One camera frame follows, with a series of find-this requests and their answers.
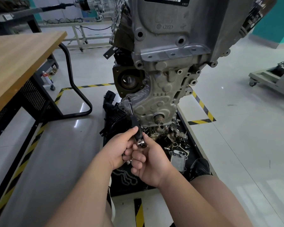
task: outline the black screwdriver handle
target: black screwdriver handle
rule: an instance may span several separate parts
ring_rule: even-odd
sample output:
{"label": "black screwdriver handle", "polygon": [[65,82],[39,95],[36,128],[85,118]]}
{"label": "black screwdriver handle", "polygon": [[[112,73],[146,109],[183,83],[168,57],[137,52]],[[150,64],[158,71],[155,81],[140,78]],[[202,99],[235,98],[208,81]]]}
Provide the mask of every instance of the black screwdriver handle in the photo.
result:
{"label": "black screwdriver handle", "polygon": [[136,141],[138,141],[139,139],[143,139],[142,129],[141,129],[141,126],[139,124],[139,121],[138,121],[137,117],[135,115],[131,115],[130,119],[131,119],[131,127],[137,126],[138,129],[139,129],[137,131],[137,133],[134,135]]}

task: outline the hand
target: hand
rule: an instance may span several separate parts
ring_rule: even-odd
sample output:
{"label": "hand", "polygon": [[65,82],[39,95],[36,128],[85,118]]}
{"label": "hand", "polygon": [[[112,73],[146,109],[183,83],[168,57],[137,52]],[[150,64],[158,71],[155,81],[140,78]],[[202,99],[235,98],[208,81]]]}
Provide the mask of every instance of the hand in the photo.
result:
{"label": "hand", "polygon": [[[148,135],[143,133],[144,141],[148,147],[140,149],[133,144],[131,161],[131,172],[150,186],[159,188],[173,168],[165,152]],[[124,160],[131,159],[130,156],[123,156]]]}
{"label": "hand", "polygon": [[132,146],[136,143],[133,135],[138,131],[138,127],[129,129],[128,131],[117,134],[111,138],[108,143],[99,152],[104,159],[107,159],[112,166],[112,170],[119,168],[125,163],[122,159],[122,154],[130,155],[132,153]]}

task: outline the wheel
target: wheel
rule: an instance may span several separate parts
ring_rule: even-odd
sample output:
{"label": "wheel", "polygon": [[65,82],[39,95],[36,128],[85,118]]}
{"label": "wheel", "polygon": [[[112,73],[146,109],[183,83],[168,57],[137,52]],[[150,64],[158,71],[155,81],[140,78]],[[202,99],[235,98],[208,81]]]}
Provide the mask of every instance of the wheel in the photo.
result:
{"label": "wheel", "polygon": [[250,85],[251,87],[256,86],[256,85],[257,85],[257,82],[249,82],[249,85]]}

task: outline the bolt hole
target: bolt hole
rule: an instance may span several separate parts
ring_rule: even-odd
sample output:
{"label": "bolt hole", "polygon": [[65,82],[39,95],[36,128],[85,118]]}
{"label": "bolt hole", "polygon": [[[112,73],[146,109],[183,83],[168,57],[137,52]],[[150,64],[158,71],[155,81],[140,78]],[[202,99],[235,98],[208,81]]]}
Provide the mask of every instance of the bolt hole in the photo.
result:
{"label": "bolt hole", "polygon": [[183,42],[184,42],[184,39],[183,39],[183,38],[181,38],[180,40],[178,40],[178,43],[179,43],[179,44],[183,44]]}

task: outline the left hand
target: left hand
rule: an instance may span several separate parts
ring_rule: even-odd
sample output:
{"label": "left hand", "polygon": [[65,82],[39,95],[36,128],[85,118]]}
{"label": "left hand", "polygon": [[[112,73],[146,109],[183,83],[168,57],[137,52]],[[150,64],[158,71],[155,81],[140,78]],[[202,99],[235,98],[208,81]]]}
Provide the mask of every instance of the left hand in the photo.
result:
{"label": "left hand", "polygon": [[112,170],[119,168],[126,162],[122,159],[122,154],[124,152],[125,154],[127,152],[132,153],[133,144],[136,143],[133,136],[137,133],[137,131],[138,127],[135,126],[124,133],[115,135],[99,152],[100,155],[109,161],[112,166]]}

